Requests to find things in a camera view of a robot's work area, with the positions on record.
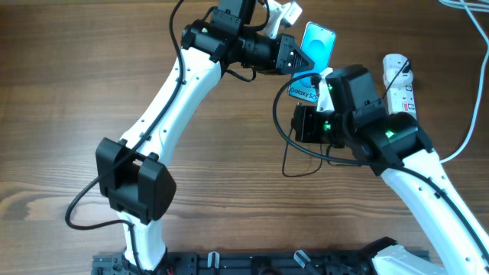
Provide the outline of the blue screen smartphone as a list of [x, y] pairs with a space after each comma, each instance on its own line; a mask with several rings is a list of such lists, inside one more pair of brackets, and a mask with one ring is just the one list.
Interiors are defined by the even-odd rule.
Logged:
[[[301, 50], [314, 62], [314, 67], [292, 75], [295, 79], [307, 73], [321, 73], [329, 67], [336, 33], [312, 21], [306, 24]], [[288, 89], [288, 95], [306, 102], [317, 103], [319, 95], [311, 84], [311, 78], [299, 79]]]

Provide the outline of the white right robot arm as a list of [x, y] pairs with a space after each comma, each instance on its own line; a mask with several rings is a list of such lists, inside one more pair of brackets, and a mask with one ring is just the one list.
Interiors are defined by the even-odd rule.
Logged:
[[370, 167], [411, 211], [448, 274], [488, 272], [488, 234], [444, 171], [428, 134], [406, 112], [387, 114], [362, 65], [307, 73], [326, 105], [296, 108], [297, 143], [351, 149], [338, 163]]

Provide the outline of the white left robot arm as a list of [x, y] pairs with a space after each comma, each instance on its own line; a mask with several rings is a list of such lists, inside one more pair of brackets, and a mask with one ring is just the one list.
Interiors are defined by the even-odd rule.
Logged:
[[176, 41], [177, 59], [144, 114], [119, 140], [96, 149], [99, 190], [118, 214], [126, 248], [112, 274], [167, 273], [162, 217], [176, 192], [168, 167], [183, 130], [233, 63], [254, 73], [288, 75], [313, 67], [294, 38], [280, 33], [301, 15], [295, 2], [265, 1], [266, 21], [254, 26], [253, 1], [222, 1], [187, 25]]

